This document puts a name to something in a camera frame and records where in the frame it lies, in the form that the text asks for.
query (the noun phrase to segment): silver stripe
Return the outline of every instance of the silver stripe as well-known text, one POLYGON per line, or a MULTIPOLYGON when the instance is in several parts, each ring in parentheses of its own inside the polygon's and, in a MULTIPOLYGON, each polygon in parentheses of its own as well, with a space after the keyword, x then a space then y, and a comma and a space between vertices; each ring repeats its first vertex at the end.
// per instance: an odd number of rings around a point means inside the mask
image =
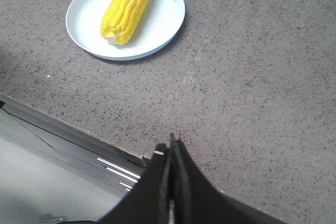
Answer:
POLYGON ((120 171, 122 171, 122 172, 124 172, 124 173, 126 173, 126 174, 128 174, 128 175, 131 175, 131 176, 133 176, 133 177, 135 177, 135 178, 140 179, 140 176, 139 176, 139 175, 137 175, 137 174, 135 174, 135 173, 132 173, 132 172, 130 172, 129 170, 126 170, 126 169, 124 169, 124 168, 122 168, 122 167, 120 167, 120 166, 118 166, 118 165, 115 165, 115 164, 113 164, 113 163, 111 163, 111 162, 108 162, 107 160, 102 159, 101 157, 98 157, 97 160, 100 161, 100 162, 103 162, 103 163, 105 163, 105 164, 107 164, 107 165, 109 165, 109 166, 112 166, 113 168, 118 169, 118 170, 120 170, 120 171))
POLYGON ((117 170, 113 170, 113 169, 110 168, 110 167, 106 167, 106 169, 107 169, 107 170, 110 170, 111 172, 116 173, 116 174, 118 174, 119 176, 124 177, 124 178, 126 178, 126 179, 128 179, 128 180, 130 180, 130 181, 132 181, 132 182, 134 182, 134 183, 137 183, 137 182, 138 182, 138 181, 135 180, 134 178, 131 178, 131 177, 129 177, 129 176, 126 176, 126 175, 124 175, 124 174, 118 172, 117 170))
POLYGON ((159 151, 154 151, 154 153, 155 153, 155 154, 162 155, 162 156, 164 155, 164 153, 163 153, 163 152, 159 152, 159 151))
POLYGON ((123 182, 119 182, 120 185, 124 186, 124 187, 127 187, 127 188, 130 188, 130 189, 133 189, 133 187, 123 183, 123 182))

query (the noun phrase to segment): speckled countertop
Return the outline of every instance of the speckled countertop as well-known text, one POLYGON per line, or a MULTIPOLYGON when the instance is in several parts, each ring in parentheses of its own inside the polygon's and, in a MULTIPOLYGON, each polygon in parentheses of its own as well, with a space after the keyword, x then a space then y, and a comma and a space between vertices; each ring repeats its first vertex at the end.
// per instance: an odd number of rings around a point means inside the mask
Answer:
POLYGON ((129 62, 70 39, 71 1, 0 0, 3 97, 136 156, 174 132, 218 189, 334 223, 336 0, 185 0, 172 42, 129 62))

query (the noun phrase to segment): corn on the cob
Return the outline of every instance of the corn on the cob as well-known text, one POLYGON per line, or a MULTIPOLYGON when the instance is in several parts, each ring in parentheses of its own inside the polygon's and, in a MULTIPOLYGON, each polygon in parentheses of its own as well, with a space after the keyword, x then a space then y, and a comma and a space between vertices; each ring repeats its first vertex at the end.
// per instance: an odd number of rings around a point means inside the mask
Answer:
POLYGON ((100 24, 101 36, 112 44, 126 44, 132 37, 148 0, 112 0, 100 24))

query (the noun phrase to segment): plate rim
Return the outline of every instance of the plate rim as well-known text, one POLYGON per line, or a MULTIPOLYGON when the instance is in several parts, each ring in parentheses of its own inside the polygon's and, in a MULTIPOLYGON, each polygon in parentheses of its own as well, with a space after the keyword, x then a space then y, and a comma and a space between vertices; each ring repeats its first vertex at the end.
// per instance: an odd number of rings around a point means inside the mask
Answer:
POLYGON ((181 13, 183 12, 183 15, 181 15, 181 17, 180 17, 181 22, 177 26, 176 32, 165 43, 163 43, 163 44, 159 45, 158 47, 155 47, 155 48, 153 48, 153 49, 151 49, 149 51, 146 51, 146 52, 143 52, 141 54, 138 54, 138 55, 121 56, 121 57, 118 57, 118 56, 114 56, 114 57, 112 57, 112 56, 105 56, 105 55, 96 54, 92 50, 89 50, 85 46, 81 45, 79 42, 77 42, 77 40, 75 40, 73 38, 72 33, 69 31, 69 28, 68 28, 68 14, 69 14, 69 11, 70 11, 72 5, 75 2, 76 2, 76 0, 72 0, 71 1, 71 3, 68 6, 67 12, 66 12, 65 24, 66 24, 66 29, 67 29, 68 35, 70 36, 70 38, 72 39, 72 41, 75 42, 77 44, 77 46, 79 46, 81 49, 85 50, 86 52, 88 52, 88 53, 90 53, 90 54, 92 54, 94 56, 97 56, 99 58, 106 59, 106 60, 124 61, 124 60, 140 59, 140 58, 149 56, 149 55, 151 55, 151 54, 153 54, 153 53, 161 50, 163 47, 165 47, 175 37, 175 35, 179 31, 179 29, 181 28, 181 26, 182 26, 182 24, 184 22, 184 18, 185 18, 185 2, 184 2, 184 0, 182 0, 182 2, 181 2, 182 5, 181 6, 183 7, 183 9, 181 10, 181 13))

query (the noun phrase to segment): round plate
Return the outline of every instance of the round plate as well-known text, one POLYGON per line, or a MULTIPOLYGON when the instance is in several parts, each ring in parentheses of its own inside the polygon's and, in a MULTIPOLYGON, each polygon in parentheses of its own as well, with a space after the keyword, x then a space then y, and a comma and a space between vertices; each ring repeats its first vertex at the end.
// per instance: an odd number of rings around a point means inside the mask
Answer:
POLYGON ((100 35, 100 22, 111 1, 73 0, 66 15, 73 41, 108 60, 134 60, 153 54, 172 40, 184 19, 183 0, 149 0, 131 40, 116 46, 100 35))

